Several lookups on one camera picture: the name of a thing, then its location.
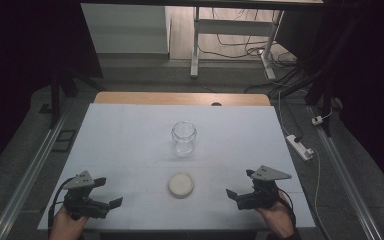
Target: white power strip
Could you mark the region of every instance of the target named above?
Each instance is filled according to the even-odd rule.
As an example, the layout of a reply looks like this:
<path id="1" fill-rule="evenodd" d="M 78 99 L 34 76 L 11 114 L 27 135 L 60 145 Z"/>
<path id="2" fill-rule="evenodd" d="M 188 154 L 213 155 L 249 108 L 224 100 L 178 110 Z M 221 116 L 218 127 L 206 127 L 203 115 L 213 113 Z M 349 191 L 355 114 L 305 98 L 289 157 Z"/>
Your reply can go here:
<path id="1" fill-rule="evenodd" d="M 313 149 L 307 149 L 304 147 L 304 145 L 302 145 L 301 142 L 295 142 L 295 138 L 296 137 L 294 135 L 289 135 L 286 137 L 286 140 L 288 140 L 288 143 L 295 149 L 295 151 L 299 154 L 302 160 L 307 161 L 313 158 Z"/>
<path id="2" fill-rule="evenodd" d="M 311 122 L 313 123 L 314 126 L 316 126 L 323 122 L 323 118 L 321 116 L 318 116 L 318 117 L 312 118 Z"/>

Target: table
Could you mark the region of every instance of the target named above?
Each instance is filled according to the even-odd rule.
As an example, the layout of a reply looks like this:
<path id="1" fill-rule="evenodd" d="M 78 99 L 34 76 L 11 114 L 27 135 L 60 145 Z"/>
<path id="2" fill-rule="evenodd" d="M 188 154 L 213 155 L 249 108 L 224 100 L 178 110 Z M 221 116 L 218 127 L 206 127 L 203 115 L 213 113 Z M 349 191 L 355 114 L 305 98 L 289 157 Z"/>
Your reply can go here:
<path id="1" fill-rule="evenodd" d="M 214 102 L 223 106 L 209 106 Z M 197 128 L 196 149 L 178 158 L 170 151 L 170 131 L 184 119 Z M 262 218 L 239 211 L 225 192 L 252 192 L 245 170 L 261 164 L 292 175 L 277 184 L 296 206 L 297 227 L 314 227 L 267 96 L 102 92 L 89 107 L 56 188 L 86 169 L 93 178 L 107 177 L 90 197 L 108 202 L 123 196 L 123 205 L 106 219 L 89 220 L 86 228 L 95 231 L 261 230 L 267 229 Z M 168 192 L 168 180 L 178 171 L 195 181 L 185 199 Z M 47 229 L 47 214 L 38 228 Z"/>

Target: white table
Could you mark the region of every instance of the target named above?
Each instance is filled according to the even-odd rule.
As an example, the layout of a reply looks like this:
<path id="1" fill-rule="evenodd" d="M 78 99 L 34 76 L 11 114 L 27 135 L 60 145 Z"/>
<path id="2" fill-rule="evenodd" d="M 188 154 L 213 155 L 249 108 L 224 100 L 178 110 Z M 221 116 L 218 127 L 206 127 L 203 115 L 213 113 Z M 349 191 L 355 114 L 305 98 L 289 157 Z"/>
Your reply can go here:
<path id="1" fill-rule="evenodd" d="M 182 120 L 192 122 L 198 134 L 194 154 L 178 158 L 170 133 Z M 261 164 L 292 175 L 277 184 L 293 200 L 297 227 L 314 227 L 273 107 L 91 104 L 56 188 L 88 170 L 93 178 L 107 178 L 92 199 L 124 198 L 106 219 L 90 219 L 87 229 L 259 230 L 266 229 L 262 218 L 253 210 L 239 211 L 225 189 L 252 192 L 245 170 Z M 185 199 L 168 190 L 178 171 L 195 181 Z M 38 229 L 47 229 L 47 214 Z"/>

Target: jar lid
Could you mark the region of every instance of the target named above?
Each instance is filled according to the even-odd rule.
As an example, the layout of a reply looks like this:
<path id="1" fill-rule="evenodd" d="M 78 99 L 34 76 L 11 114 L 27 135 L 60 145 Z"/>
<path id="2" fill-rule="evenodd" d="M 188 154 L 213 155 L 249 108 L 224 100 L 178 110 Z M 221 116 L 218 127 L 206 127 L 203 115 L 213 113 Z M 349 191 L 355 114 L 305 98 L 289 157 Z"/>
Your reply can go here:
<path id="1" fill-rule="evenodd" d="M 176 198 L 185 198 L 193 191 L 193 179 L 186 172 L 175 173 L 168 182 L 168 188 Z"/>

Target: person's hand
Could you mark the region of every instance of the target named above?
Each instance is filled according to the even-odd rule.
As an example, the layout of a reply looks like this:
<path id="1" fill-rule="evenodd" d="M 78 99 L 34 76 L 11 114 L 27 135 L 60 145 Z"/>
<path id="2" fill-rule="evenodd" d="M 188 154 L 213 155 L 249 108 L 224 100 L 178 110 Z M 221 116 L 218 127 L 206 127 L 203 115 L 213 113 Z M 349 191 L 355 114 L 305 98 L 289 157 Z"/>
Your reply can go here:
<path id="1" fill-rule="evenodd" d="M 279 191 L 280 197 L 286 201 L 285 196 Z M 280 238 L 292 236 L 295 232 L 288 209 L 280 202 L 276 202 L 271 208 L 255 209 L 261 214 L 267 226 Z"/>
<path id="2" fill-rule="evenodd" d="M 54 217 L 50 240 L 77 240 L 83 232 L 83 228 L 89 217 L 81 216 L 78 220 L 70 217 L 64 205 Z"/>

